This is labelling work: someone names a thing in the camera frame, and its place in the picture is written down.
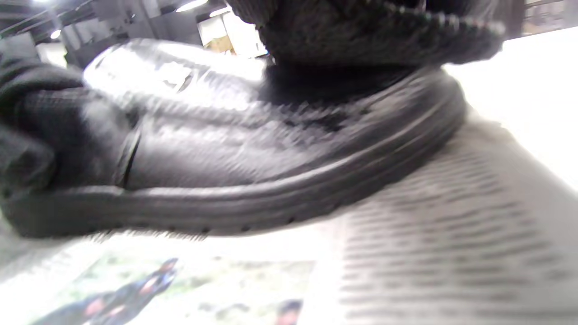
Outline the person's left hand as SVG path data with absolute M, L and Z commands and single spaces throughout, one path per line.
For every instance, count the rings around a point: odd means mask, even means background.
M 2 193 L 123 183 L 133 118 L 78 72 L 2 54 L 0 94 Z

